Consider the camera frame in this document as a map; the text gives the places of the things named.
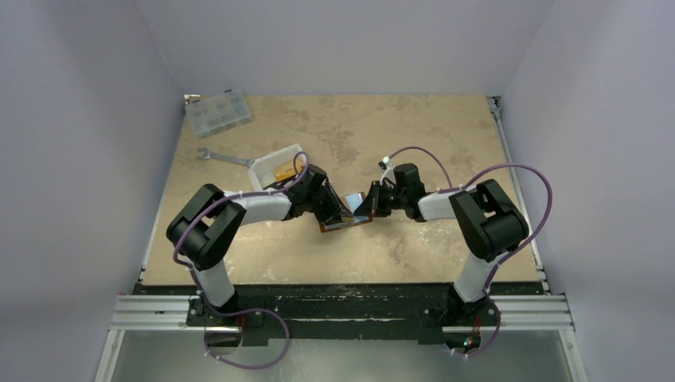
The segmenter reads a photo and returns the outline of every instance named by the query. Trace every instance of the metal frame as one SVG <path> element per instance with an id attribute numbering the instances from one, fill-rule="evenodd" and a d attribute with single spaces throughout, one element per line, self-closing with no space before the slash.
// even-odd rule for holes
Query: metal frame
<path id="1" fill-rule="evenodd" d="M 96 372 L 95 382 L 108 382 L 112 379 L 112 374 L 115 372 L 115 365 L 117 364 L 117 356 L 119 356 L 119 349 L 122 347 L 122 340 L 124 339 L 124 330 L 111 329 L 107 333 L 105 346 L 103 347 L 103 355 L 99 362 L 99 369 Z"/>
<path id="2" fill-rule="evenodd" d="M 506 157 L 507 162 L 513 162 L 511 158 L 511 150 L 509 150 L 509 143 L 506 141 L 506 135 L 504 134 L 504 127 L 501 125 L 501 108 L 497 105 L 497 100 L 495 97 L 487 97 L 488 106 L 490 106 L 490 113 L 492 113 L 492 118 L 494 123 L 497 126 L 497 132 L 499 133 L 499 140 L 501 141 L 501 146 L 504 149 L 504 156 Z M 511 181 L 513 182 L 513 187 L 516 190 L 516 198 L 518 199 L 518 207 L 520 207 L 523 212 L 525 220 L 528 222 L 530 234 L 532 233 L 532 222 L 529 219 L 529 214 L 527 207 L 525 207 L 525 199 L 523 198 L 523 193 L 521 190 L 521 183 L 518 181 L 518 174 L 516 169 L 509 167 L 509 173 L 511 174 Z M 536 240 L 532 240 L 530 243 L 532 247 L 532 254 L 534 255 L 534 263 L 536 265 L 541 265 L 541 257 L 539 257 L 539 248 L 536 245 Z"/>
<path id="3" fill-rule="evenodd" d="M 148 259 L 150 258 L 150 249 L 152 249 L 152 243 L 154 242 L 155 236 L 157 234 L 157 228 L 159 227 L 159 213 L 162 211 L 162 205 L 164 204 L 164 198 L 166 197 L 166 187 L 169 181 L 169 174 L 171 174 L 171 170 L 174 169 L 175 166 L 174 158 L 176 156 L 176 153 L 178 152 L 178 144 L 180 142 L 181 142 L 181 133 L 179 131 L 176 139 L 176 144 L 174 146 L 174 149 L 171 151 L 171 165 L 169 166 L 169 170 L 166 172 L 166 180 L 164 181 L 164 187 L 162 187 L 162 195 L 159 197 L 159 205 L 157 206 L 157 212 L 154 214 L 154 219 L 152 220 L 150 239 L 148 240 L 146 250 L 143 253 L 143 262 L 141 266 L 141 271 L 139 273 L 139 282 L 143 281 L 143 277 L 145 277 L 147 262 Z"/>
<path id="4" fill-rule="evenodd" d="M 506 141 L 504 126 L 501 124 L 501 107 L 499 107 L 498 105 L 498 98 L 499 97 L 487 97 L 487 103 L 488 106 L 490 107 L 490 113 L 492 113 L 494 123 L 497 127 L 497 132 L 499 133 L 499 139 L 501 140 L 501 146 L 504 149 L 506 161 L 513 162 L 513 158 L 511 157 L 511 150 L 509 149 L 509 143 Z M 528 225 L 530 227 L 530 233 L 532 233 L 532 223 L 529 219 L 527 207 L 525 207 L 525 199 L 523 198 L 521 183 L 518 181 L 516 169 L 514 169 L 513 167 L 509 168 L 509 173 L 511 174 L 513 187 L 516 190 L 516 198 L 518 199 L 518 206 L 521 208 L 523 216 L 525 217 L 525 220 L 527 220 L 528 222 Z M 541 262 L 541 257 L 539 256 L 539 248 L 536 245 L 536 240 L 532 240 L 532 243 L 530 243 L 530 245 L 532 246 L 532 254 L 534 255 L 534 263 L 536 264 L 536 273 L 539 276 L 539 279 L 541 280 L 541 284 L 544 287 L 544 290 L 546 290 L 550 294 L 550 288 L 548 287 L 548 281 L 546 279 L 546 272 L 544 272 L 544 265 Z M 576 336 L 574 331 L 561 330 L 560 340 L 563 342 L 564 345 L 565 358 L 567 358 L 570 373 L 572 374 L 572 379 L 575 382 L 587 382 L 588 373 L 583 365 L 583 361 L 581 360 L 579 350 L 577 349 Z"/>
<path id="5" fill-rule="evenodd" d="M 564 296 L 493 296 L 492 299 L 501 311 L 501 330 L 574 330 Z M 110 330 L 238 331 L 235 326 L 187 326 L 188 300 L 189 296 L 120 296 Z M 471 329 L 448 326 L 443 332 L 470 332 Z"/>

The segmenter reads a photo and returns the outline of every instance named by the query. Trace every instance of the black mounting plate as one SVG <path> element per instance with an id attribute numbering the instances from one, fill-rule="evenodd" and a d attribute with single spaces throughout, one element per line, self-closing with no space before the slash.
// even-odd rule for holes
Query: black mounting plate
<path id="1" fill-rule="evenodd" d="M 448 342 L 440 323 L 452 283 L 236 285 L 238 310 L 265 308 L 275 311 L 288 325 L 293 338 L 338 340 L 417 340 L 421 345 Z M 495 295 L 543 295 L 541 283 L 493 283 Z M 191 295 L 187 326 L 237 326 L 235 318 L 210 314 L 194 286 L 143 286 L 134 294 Z M 483 326 L 495 317 L 483 306 L 478 315 Z M 246 314 L 245 346 L 266 345 L 270 338 L 284 338 L 282 326 L 268 314 Z M 473 322 L 456 322 L 471 327 Z M 456 335 L 456 341 L 466 336 Z"/>

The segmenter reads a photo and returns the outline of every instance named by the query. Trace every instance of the white wall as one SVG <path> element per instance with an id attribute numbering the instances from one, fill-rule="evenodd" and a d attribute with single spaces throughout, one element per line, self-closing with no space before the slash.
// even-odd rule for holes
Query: white wall
<path id="1" fill-rule="evenodd" d="M 501 94 L 552 0 L 139 0 L 185 93 Z"/>
<path id="2" fill-rule="evenodd" d="M 0 89 L 0 379 L 89 381 L 182 96 L 132 0 L 0 2 Z"/>
<path id="3" fill-rule="evenodd" d="M 541 257 L 593 381 L 675 374 L 674 14 L 557 0 L 503 97 L 514 160 L 554 187 Z M 542 187 L 523 183 L 540 216 Z"/>

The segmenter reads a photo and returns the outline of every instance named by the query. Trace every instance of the small orange item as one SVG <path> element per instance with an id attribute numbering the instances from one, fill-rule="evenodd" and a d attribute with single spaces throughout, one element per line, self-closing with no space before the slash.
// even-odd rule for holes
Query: small orange item
<path id="1" fill-rule="evenodd" d="M 298 163 L 296 166 L 298 167 L 298 171 L 302 171 L 302 163 L 299 163 L 300 161 L 298 160 Z M 289 177 L 292 177 L 295 175 L 295 169 L 293 168 L 293 161 L 286 162 L 283 165 L 275 168 L 275 180 L 276 181 L 283 181 L 288 179 Z"/>

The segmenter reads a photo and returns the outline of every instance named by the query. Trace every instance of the transparent plastic box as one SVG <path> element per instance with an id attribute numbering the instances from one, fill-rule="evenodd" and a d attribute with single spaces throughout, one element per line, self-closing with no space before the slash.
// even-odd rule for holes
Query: transparent plastic box
<path id="1" fill-rule="evenodd" d="M 228 90 L 213 97 L 204 97 L 185 105 L 185 113 L 193 133 L 204 138 L 251 120 L 241 90 Z"/>
<path id="2" fill-rule="evenodd" d="M 285 163 L 291 162 L 295 155 L 302 151 L 298 143 L 288 146 L 274 153 L 267 154 L 262 158 L 257 158 L 248 169 L 248 179 L 253 185 L 255 191 L 263 191 L 265 187 L 276 181 L 275 169 Z M 305 157 L 298 158 L 298 164 L 305 165 Z"/>

